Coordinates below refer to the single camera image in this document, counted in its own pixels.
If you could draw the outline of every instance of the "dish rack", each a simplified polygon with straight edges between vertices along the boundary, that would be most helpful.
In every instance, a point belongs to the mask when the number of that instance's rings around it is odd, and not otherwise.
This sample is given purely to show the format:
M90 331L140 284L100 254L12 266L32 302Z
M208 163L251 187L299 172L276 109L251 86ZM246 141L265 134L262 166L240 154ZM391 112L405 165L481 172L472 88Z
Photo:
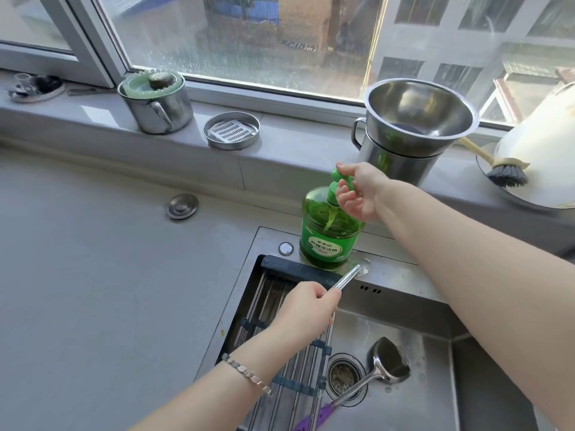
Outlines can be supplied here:
M233 346L224 346L222 352L230 353L267 328L288 292L298 282L312 280L328 288L341 278L341 275L333 272L276 256L266 256L261 266L263 273L247 312L244 308L244 315L239 314L240 309L236 313L234 322L239 329L234 333ZM291 431L306 416L311 418L309 431L316 430L321 398L327 383L331 333L332 325L282 367L270 384L272 397L261 397L238 430Z

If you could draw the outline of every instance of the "dish soap label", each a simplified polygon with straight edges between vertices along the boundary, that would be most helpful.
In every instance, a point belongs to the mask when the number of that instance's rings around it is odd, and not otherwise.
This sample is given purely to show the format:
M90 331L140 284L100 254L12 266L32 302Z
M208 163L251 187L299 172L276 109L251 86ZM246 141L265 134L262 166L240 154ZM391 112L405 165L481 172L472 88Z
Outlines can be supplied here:
M303 247L312 257L322 261L347 260L357 238L358 235L348 239L331 239L314 231L305 218L303 219L303 227L301 229Z

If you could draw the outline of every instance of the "soap dish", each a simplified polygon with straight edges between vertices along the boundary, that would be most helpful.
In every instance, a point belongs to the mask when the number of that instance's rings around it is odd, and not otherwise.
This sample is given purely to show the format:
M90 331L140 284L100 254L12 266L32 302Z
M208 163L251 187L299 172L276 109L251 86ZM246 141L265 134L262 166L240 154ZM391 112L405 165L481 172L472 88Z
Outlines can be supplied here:
M204 136L215 148L238 150L252 145L259 137L260 124L254 115L225 112L212 117L204 125Z

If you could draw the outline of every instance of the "hand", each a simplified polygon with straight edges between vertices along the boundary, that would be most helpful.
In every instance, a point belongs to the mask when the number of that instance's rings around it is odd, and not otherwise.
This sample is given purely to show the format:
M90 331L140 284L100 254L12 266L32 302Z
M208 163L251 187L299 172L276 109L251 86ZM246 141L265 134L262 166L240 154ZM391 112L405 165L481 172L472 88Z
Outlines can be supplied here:
M376 197L381 193L388 179L383 172L369 163L356 163L353 165L336 165L342 175L355 177L353 182L355 190L350 191L345 180L338 182L335 195L339 206L350 216L360 221L377 221Z
M270 329L276 330L295 353L333 323L331 315L337 310L340 298L340 289L327 292L319 283L301 282L285 297Z

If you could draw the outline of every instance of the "sink drain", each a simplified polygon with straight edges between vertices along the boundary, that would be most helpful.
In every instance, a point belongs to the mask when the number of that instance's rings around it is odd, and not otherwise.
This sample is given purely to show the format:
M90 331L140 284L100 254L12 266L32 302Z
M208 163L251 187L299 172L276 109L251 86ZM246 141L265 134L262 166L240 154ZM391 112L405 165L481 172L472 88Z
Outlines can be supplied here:
M361 363L349 354L340 353L331 356L327 371L327 393L334 400L348 388L365 377L365 369ZM355 407L363 401L367 394L367 386L353 395L342 407Z

